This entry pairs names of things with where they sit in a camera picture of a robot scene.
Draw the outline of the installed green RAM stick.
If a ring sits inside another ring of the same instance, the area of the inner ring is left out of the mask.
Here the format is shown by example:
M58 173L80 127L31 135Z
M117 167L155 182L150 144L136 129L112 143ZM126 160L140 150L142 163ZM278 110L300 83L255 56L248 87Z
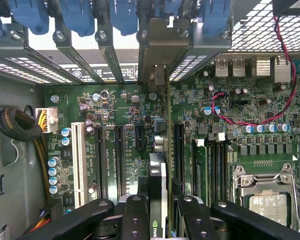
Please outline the installed green RAM stick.
M204 139L192 140L192 194L208 204L207 148Z

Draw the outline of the long black expansion slot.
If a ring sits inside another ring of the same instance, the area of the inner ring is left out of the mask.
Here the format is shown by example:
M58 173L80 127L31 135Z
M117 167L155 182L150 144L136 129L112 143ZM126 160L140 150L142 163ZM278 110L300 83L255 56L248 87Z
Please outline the long black expansion slot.
M99 199L108 198L107 182L107 158L106 158L106 139L105 129L102 126L94 128L95 139L95 160L96 160L96 184L97 197Z
M126 195L125 130L123 126L114 127L115 163L118 198Z
M182 183L185 181L184 125L173 125L174 174Z

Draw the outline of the CPU with thermal paste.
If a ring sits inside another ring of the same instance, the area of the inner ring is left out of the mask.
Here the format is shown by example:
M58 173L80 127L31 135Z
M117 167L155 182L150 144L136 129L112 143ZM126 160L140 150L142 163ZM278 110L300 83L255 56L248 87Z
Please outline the CPU with thermal paste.
M281 225L287 226L287 196L283 193L253 195L248 209Z

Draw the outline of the white expansion slot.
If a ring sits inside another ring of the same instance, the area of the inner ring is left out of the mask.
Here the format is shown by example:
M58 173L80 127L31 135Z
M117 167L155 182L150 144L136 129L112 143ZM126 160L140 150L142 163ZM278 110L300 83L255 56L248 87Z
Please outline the white expansion slot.
M71 146L73 163L74 207L88 202L85 124L71 123Z

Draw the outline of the short black expansion slot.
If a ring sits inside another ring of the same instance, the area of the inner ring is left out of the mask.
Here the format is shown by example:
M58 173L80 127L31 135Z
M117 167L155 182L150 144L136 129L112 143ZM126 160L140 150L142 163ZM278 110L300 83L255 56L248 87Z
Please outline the short black expansion slot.
M142 125L136 125L134 128L135 132L135 148L140 151L145 147L145 139L144 139L144 127Z

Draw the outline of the metal CPU socket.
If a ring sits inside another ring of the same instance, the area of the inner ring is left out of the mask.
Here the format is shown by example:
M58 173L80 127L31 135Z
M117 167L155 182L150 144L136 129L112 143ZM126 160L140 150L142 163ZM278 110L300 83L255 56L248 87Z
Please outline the metal CPU socket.
M285 163L280 171L246 172L242 165L235 167L231 180L230 200L249 210L251 196L285 194L287 197L287 226L300 232L296 176L292 166Z

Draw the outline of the green motherboard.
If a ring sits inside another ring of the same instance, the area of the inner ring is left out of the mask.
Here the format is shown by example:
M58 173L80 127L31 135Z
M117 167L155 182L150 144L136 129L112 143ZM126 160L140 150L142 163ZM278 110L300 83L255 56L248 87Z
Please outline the green motherboard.
M270 173L289 163L295 175L300 218L300 60L290 62L283 56L230 62L218 59L198 75L171 84L170 90L172 180L177 179L174 124L182 124L181 189L185 195L194 196L192 140L204 139L208 207L218 200L231 201L236 166L242 165L248 173ZM107 199L117 205L124 196L138 193L138 179L149 179L153 117L160 108L157 99L147 85L61 86L45 91L45 102L57 109L58 117L57 134L47 136L50 195L55 211L67 214L76 209L71 123L84 123L87 203L98 199L96 127L105 130ZM144 127L143 150L136 150L136 125ZM124 127L125 141L126 195L120 198L115 126Z

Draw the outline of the white power connector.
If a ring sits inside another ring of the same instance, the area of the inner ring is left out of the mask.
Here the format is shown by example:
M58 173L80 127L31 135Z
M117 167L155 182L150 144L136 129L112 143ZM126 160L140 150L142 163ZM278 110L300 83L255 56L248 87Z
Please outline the white power connector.
M58 132L58 110L56 108L36 108L35 117L44 134L57 134Z

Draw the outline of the metal expansion slot cover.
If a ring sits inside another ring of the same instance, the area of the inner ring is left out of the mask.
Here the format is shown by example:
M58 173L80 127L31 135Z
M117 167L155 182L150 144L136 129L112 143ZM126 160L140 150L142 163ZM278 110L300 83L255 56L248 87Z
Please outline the metal expansion slot cover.
M97 72L72 46L72 33L69 29L65 28L64 30L55 30L53 33L53 41L56 45L56 48L63 55L65 55L82 70L85 70L93 80L99 84L104 83L103 79L97 74Z
M115 78L115 81L118 84L124 84L125 80L114 48L112 30L110 32L98 30L95 33L95 40L98 44L101 55Z

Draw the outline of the black case fan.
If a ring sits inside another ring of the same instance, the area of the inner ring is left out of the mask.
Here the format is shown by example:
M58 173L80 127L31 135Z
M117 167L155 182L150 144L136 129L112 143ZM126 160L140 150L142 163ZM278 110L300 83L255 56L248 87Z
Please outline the black case fan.
M272 11L276 17L300 16L300 0L272 0Z

